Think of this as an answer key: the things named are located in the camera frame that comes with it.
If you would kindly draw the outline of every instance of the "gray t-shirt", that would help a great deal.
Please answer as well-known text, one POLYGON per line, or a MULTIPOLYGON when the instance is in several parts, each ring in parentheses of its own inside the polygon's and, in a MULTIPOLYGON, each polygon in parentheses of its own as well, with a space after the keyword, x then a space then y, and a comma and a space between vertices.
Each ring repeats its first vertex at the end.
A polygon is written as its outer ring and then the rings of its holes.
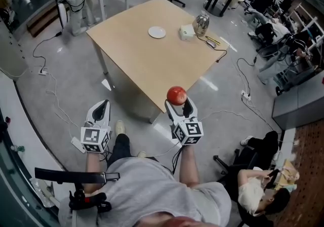
MULTIPOLYGON (((120 180, 108 182, 99 192, 107 195, 112 210, 97 214, 97 208, 77 211, 77 227, 132 227, 143 216, 167 212, 225 227, 231 200, 224 186, 205 183, 194 189, 176 181, 159 162, 146 158, 126 158, 113 163, 107 173, 119 172, 120 180)), ((61 201, 59 221, 72 226, 69 199, 61 201)))

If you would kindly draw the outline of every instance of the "white plate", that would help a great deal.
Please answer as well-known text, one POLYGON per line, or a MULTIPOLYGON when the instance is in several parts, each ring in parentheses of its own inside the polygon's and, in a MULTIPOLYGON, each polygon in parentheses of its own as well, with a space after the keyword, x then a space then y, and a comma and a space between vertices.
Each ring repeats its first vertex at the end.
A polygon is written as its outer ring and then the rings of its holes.
POLYGON ((163 28, 159 27, 159 26, 153 26, 151 28, 149 28, 148 30, 148 34, 150 36, 152 36, 153 38, 163 38, 166 35, 166 30, 164 30, 163 28))

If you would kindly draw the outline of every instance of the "silver vase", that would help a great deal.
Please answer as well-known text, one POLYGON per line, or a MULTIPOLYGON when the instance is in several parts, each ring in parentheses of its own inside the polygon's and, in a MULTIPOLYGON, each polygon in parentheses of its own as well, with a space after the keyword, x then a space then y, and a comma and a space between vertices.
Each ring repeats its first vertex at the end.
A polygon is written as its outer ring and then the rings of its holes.
POLYGON ((198 37, 204 36, 206 34, 208 25, 209 16, 205 12, 199 14, 192 23, 193 30, 198 37))

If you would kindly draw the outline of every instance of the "white sneaker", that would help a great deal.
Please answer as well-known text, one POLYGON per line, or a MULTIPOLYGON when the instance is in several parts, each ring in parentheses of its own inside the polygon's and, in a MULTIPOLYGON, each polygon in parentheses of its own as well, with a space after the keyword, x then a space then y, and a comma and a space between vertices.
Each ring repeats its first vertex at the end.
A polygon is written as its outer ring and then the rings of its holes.
POLYGON ((279 147, 278 147, 277 152, 276 152, 275 155, 273 155, 273 157, 272 157, 272 160, 273 160, 273 161, 277 161, 277 160, 278 160, 278 158, 279 158, 279 153, 280 153, 280 149, 279 149, 279 147))
POLYGON ((73 36, 78 36, 78 35, 80 35, 81 33, 84 33, 86 30, 87 30, 86 27, 81 27, 80 30, 79 30, 77 33, 73 33, 73 32, 72 32, 72 35, 73 35, 73 36))
POLYGON ((255 34, 254 31, 250 31, 250 32, 248 32, 248 35, 250 35, 250 36, 254 36, 254 37, 257 37, 257 35, 255 34))
POLYGON ((244 140, 241 140, 239 143, 241 144, 241 146, 246 146, 246 145, 248 145, 248 141, 251 138, 253 138, 253 136, 248 136, 244 140))
POLYGON ((125 124, 123 121, 119 120, 116 122, 115 133, 116 133, 116 136, 118 136, 121 133, 126 134, 125 124))
POLYGON ((249 26, 248 22, 246 20, 241 20, 242 24, 245 24, 246 26, 249 26))
POLYGON ((146 152, 144 152, 144 151, 139 152, 139 153, 137 154, 137 157, 138 157, 138 158, 146 158, 146 152))
POLYGON ((95 21, 93 23, 88 24, 88 26, 94 25, 94 24, 96 24, 97 22, 100 22, 100 21, 101 21, 101 19, 99 17, 95 17, 95 21))

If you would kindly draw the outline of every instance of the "red apple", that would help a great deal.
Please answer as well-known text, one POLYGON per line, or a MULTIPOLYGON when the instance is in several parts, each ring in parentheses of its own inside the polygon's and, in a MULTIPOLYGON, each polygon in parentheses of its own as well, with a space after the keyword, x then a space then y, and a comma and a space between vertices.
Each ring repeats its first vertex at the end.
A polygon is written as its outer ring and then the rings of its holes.
POLYGON ((168 90, 167 100, 173 105, 183 105, 187 100, 187 92, 182 87, 172 87, 168 90))

